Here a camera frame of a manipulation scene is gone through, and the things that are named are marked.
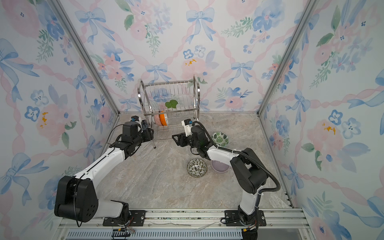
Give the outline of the orange bowl white inside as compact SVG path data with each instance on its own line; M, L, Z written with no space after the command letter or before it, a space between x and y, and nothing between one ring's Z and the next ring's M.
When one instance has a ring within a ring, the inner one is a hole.
M160 111L159 119L163 127L168 126L168 116L164 111Z

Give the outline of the steel wire dish rack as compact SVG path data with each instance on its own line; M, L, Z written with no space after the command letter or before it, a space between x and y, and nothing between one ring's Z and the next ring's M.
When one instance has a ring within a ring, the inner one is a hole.
M171 140L172 135L183 132L183 120L200 118L201 88L197 77L148 84L140 79L137 95L145 120L154 130L154 148L157 142Z

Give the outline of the lavender bowl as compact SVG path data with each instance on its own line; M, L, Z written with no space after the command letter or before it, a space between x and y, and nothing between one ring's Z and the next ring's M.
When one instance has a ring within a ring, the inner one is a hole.
M212 168L218 173L225 173L230 169L230 166L219 161L211 161Z

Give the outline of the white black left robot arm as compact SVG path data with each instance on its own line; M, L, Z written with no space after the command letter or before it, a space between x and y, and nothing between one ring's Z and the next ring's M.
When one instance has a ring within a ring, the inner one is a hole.
M54 214L75 220L78 224L92 219L111 219L126 225L132 219L129 204L121 201L102 201L96 188L117 165L133 156L142 143L154 138L154 131L146 120L133 116L121 125L122 133L109 145L106 152L74 176L64 176L58 182Z

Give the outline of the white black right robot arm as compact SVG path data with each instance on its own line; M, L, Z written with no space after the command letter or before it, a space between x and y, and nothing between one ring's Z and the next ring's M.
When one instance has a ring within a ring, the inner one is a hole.
M172 139L177 146L196 149L202 158L231 166L243 190L238 206L238 219L244 226L256 226L261 190L266 184L268 174L262 169L264 165L255 159L256 154L252 149L239 152L221 147L214 143L201 125L185 126L185 132L172 135Z

